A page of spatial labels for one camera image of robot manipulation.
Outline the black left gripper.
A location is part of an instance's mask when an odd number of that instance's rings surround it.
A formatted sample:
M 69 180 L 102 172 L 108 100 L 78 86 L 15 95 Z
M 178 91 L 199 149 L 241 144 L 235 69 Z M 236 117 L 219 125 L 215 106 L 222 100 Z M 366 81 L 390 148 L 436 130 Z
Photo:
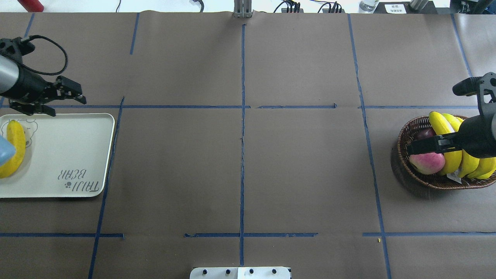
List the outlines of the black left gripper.
M 87 104 L 87 99 L 82 94 L 81 84 L 70 78 L 57 76 L 53 84 L 28 69 L 10 69 L 10 109 L 26 116 L 46 114 L 55 117 L 56 111 L 44 104 L 53 100 L 66 99 L 75 100 L 83 105 Z

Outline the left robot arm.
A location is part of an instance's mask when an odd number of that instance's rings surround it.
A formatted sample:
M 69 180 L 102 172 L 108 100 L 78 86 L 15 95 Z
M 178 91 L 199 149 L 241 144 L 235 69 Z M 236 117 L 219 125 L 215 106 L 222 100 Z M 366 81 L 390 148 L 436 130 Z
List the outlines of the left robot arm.
M 64 66 L 60 71 L 42 72 L 24 64 L 23 57 L 35 51 L 32 43 L 43 39 L 59 48 L 64 55 Z M 60 44 L 42 35 L 16 37 L 0 40 L 0 95 L 9 100 L 9 107 L 26 116 L 46 114 L 56 116 L 47 103 L 54 100 L 72 99 L 83 105 L 87 99 L 81 84 L 61 74 L 67 69 L 69 57 Z

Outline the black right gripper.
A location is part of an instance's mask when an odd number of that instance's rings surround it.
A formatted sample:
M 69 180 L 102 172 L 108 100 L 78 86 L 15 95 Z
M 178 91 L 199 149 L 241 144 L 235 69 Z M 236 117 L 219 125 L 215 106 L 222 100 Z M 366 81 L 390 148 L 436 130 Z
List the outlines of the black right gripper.
M 425 153 L 449 153 L 460 148 L 476 158 L 496 156 L 495 115 L 479 115 L 462 122 L 456 134 L 442 134 L 406 146 L 408 155 Z

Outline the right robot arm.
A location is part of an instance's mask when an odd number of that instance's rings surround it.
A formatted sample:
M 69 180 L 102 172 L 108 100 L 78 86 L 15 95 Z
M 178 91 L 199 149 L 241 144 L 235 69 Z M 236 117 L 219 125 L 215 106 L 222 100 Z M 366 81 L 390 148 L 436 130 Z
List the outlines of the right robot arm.
M 406 146 L 407 154 L 447 153 L 464 150 L 472 157 L 496 155 L 495 73 L 466 78 L 452 87 L 456 96 L 476 95 L 479 115 L 462 122 L 457 132 L 442 132 Z

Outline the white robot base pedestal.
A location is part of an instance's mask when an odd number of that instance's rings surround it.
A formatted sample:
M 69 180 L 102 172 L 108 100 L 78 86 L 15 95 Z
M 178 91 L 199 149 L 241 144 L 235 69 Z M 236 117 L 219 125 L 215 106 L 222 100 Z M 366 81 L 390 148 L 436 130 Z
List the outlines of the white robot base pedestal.
M 190 279 L 291 279 L 290 268 L 269 267 L 202 267 L 194 268 Z

